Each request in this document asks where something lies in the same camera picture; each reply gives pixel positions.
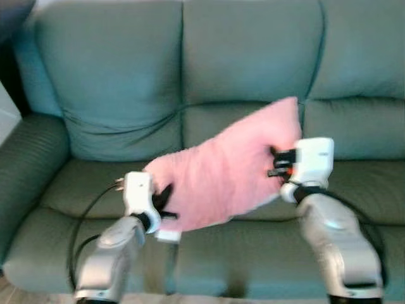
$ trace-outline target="green leather sofa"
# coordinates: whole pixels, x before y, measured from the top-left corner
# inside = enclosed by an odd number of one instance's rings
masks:
[[[5,276],[29,291],[69,293],[73,226],[116,178],[298,96],[304,137],[335,140],[330,189],[383,234],[386,299],[403,301],[404,16],[403,0],[56,1],[37,9],[13,41],[32,114],[0,148]],[[103,196],[78,242],[123,208],[120,193]],[[278,200],[184,233],[178,246],[148,236],[127,291],[324,298],[295,216]]]

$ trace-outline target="pink cushion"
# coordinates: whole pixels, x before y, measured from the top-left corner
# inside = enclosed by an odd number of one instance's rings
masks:
[[[274,102],[233,123],[199,146],[153,160],[145,171],[153,175],[157,192],[173,184],[165,208],[179,219],[164,219],[160,229],[189,231],[228,221],[269,202],[280,180],[269,147],[292,149],[300,138],[297,98]]]

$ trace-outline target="sofa armrest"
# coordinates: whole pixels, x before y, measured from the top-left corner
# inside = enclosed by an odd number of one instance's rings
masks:
[[[0,268],[20,222],[70,155],[60,118],[25,117],[0,147]]]

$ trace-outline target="back cushion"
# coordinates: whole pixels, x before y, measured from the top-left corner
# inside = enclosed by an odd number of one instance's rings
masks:
[[[405,2],[322,4],[325,32],[304,136],[334,138],[338,159],[405,158]]]
[[[76,157],[146,160],[181,148],[182,4],[62,2],[35,28]]]
[[[316,0],[185,1],[184,94],[193,105],[184,114],[185,146],[201,143],[263,103],[302,99],[321,33]]]

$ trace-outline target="floor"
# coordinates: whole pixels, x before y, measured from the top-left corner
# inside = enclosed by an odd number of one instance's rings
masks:
[[[0,278],[0,304],[74,304],[69,294],[28,293]],[[174,294],[127,294],[121,304],[328,304],[327,300],[243,300]]]

